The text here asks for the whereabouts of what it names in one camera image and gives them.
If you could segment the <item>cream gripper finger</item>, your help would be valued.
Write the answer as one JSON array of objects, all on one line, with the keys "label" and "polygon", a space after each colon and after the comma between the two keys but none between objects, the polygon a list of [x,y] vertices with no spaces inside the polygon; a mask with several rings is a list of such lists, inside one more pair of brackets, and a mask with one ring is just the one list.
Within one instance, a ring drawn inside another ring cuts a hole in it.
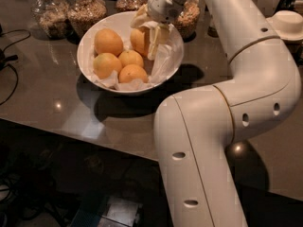
[{"label": "cream gripper finger", "polygon": [[132,19],[130,26],[131,28],[138,28],[143,26],[145,23],[151,20],[151,16],[148,13],[148,6],[144,4],[136,12],[134,18]]},{"label": "cream gripper finger", "polygon": [[151,23],[150,30],[150,44],[148,51],[148,59],[153,61],[155,59],[158,46],[165,44],[169,39],[169,25],[162,23]]}]

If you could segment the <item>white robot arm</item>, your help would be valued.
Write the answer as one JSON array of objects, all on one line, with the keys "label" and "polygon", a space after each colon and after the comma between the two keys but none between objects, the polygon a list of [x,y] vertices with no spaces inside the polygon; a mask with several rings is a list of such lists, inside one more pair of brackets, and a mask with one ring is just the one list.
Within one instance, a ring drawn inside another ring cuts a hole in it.
[{"label": "white robot arm", "polygon": [[[148,0],[157,22],[172,21],[186,0]],[[252,0],[205,0],[233,78],[165,99],[154,144],[174,227],[247,227],[224,149],[283,121],[301,78],[285,43]]]}]

